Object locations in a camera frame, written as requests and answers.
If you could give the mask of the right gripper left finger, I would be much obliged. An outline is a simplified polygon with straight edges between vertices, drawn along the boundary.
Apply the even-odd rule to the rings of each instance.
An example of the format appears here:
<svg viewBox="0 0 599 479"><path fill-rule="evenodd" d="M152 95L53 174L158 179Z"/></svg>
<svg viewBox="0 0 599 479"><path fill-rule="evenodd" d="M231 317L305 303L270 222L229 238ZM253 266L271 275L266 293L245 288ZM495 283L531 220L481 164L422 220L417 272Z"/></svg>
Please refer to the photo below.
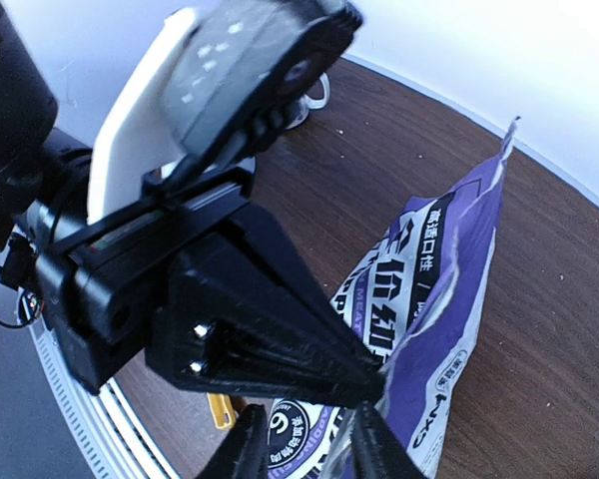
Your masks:
<svg viewBox="0 0 599 479"><path fill-rule="evenodd" d="M197 478L267 478L267 420L263 405L249 404Z"/></svg>

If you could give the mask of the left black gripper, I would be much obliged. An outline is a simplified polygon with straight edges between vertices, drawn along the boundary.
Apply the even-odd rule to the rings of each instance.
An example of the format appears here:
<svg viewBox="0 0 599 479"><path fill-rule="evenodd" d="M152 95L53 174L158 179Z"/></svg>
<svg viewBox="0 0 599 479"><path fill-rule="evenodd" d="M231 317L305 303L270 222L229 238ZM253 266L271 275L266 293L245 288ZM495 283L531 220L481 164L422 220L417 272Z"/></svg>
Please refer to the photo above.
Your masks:
<svg viewBox="0 0 599 479"><path fill-rule="evenodd" d="M378 400L375 359L303 270L299 289L244 259L178 254L243 206L253 167L209 171L51 242L35 263L45 321L96 394L139 350L182 390L354 407Z"/></svg>

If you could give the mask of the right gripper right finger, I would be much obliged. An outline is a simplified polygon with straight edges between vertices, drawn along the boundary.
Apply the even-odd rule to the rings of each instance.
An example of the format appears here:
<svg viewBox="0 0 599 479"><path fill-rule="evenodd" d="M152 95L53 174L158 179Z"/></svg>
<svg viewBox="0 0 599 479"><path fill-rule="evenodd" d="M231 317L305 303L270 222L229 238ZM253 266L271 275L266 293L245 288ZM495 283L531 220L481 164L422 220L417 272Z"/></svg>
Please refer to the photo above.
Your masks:
<svg viewBox="0 0 599 479"><path fill-rule="evenodd" d="M355 409L351 448L355 478L424 477L370 402L363 402Z"/></svg>

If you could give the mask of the purple pet food bag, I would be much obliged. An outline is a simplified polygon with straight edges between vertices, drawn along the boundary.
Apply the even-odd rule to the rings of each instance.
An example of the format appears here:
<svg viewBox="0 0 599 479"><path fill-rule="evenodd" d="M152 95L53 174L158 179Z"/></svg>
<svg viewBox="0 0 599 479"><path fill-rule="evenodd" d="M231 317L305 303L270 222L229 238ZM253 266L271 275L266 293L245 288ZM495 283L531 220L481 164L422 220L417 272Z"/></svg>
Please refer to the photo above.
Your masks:
<svg viewBox="0 0 599 479"><path fill-rule="evenodd" d="M442 196L410 199L331 299L379 359L379 413L426 478L477 341L514 135Z"/></svg>

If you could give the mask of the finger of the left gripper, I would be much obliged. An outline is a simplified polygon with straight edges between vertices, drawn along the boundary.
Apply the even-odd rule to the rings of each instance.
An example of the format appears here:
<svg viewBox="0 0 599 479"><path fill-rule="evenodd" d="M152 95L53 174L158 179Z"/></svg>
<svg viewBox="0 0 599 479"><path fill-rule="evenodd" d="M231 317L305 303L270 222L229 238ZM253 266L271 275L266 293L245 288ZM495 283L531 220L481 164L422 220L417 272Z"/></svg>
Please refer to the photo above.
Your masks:
<svg viewBox="0 0 599 479"><path fill-rule="evenodd" d="M276 316L317 353L331 356L337 365L375 374L379 362L330 305L328 298L299 251L276 218L249 203L227 219L225 233L231 244L275 289Z"/></svg>

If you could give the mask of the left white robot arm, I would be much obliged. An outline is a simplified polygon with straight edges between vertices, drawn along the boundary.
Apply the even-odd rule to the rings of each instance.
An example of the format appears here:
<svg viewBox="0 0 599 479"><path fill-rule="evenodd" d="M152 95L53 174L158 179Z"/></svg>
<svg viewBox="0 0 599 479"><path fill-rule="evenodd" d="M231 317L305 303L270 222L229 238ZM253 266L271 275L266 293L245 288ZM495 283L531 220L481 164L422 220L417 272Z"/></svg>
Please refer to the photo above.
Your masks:
<svg viewBox="0 0 599 479"><path fill-rule="evenodd" d="M256 156L352 43L347 1L171 15L86 147L0 2L0 283L98 393L136 354L182 390L352 408L379 361L251 199Z"/></svg>

